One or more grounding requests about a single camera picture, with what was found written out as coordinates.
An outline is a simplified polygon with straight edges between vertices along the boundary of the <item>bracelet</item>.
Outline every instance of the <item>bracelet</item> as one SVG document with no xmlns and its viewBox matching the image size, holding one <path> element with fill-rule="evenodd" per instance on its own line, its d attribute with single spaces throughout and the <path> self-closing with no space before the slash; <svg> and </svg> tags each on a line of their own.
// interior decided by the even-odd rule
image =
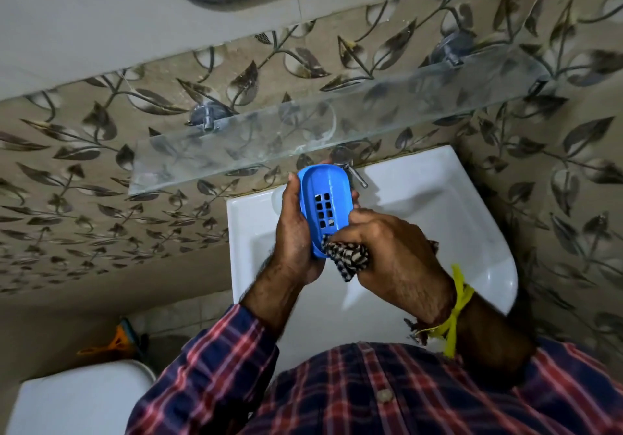
<svg viewBox="0 0 623 435">
<path fill-rule="evenodd" d="M 461 268 L 458 264 L 452 265 L 452 280 L 457 290 L 457 302 L 452 309 L 452 313 L 448 319 L 441 325 L 432 327 L 430 329 L 420 330 L 416 335 L 426 332 L 429 337 L 441 338 L 446 340 L 446 347 L 444 348 L 444 355 L 448 358 L 454 358 L 457 349 L 457 320 L 458 314 L 467 305 L 473 296 L 473 287 L 465 284 L 465 277 L 461 272 Z"/>
</svg>

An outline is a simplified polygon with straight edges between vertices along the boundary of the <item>shirt button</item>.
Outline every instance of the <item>shirt button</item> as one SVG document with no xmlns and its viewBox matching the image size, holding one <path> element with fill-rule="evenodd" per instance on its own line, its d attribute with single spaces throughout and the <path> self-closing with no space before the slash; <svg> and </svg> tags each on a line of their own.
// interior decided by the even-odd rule
<svg viewBox="0 0 623 435">
<path fill-rule="evenodd" d="M 394 398 L 394 393 L 389 389 L 382 389 L 376 393 L 376 400 L 385 404 Z"/>
</svg>

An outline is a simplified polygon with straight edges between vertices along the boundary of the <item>floor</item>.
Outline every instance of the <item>floor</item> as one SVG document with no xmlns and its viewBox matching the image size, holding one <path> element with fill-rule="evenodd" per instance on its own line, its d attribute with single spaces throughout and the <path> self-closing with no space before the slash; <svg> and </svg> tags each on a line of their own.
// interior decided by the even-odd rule
<svg viewBox="0 0 623 435">
<path fill-rule="evenodd" d="M 128 318 L 136 333 L 146 333 L 150 339 L 168 335 L 190 339 L 212 327 L 233 300 L 232 291 L 224 290 L 133 313 Z"/>
</svg>

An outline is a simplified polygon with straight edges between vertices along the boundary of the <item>blue soap dish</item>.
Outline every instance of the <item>blue soap dish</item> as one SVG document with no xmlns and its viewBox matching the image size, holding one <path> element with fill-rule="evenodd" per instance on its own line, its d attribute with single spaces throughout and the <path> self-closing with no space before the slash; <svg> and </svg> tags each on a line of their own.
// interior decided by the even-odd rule
<svg viewBox="0 0 623 435">
<path fill-rule="evenodd" d="M 333 164 L 315 164 L 299 171 L 301 211 L 310 226 L 315 257 L 329 258 L 322 252 L 323 235 L 332 235 L 348 225 L 353 210 L 350 182 L 344 169 Z"/>
</svg>

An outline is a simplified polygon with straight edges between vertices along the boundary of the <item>shirt sleeve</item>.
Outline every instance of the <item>shirt sleeve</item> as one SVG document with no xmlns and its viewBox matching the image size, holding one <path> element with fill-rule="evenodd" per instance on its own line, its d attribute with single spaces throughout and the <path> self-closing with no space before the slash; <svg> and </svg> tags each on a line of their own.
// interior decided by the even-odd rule
<svg viewBox="0 0 623 435">
<path fill-rule="evenodd" d="M 605 367 L 572 343 L 539 339 L 526 368 L 524 385 L 514 391 L 552 433 L 623 432 L 623 391 Z"/>
<path fill-rule="evenodd" d="M 219 434 L 243 426 L 261 402 L 277 356 L 275 338 L 247 309 L 232 305 L 136 403 L 126 434 Z"/>
</svg>

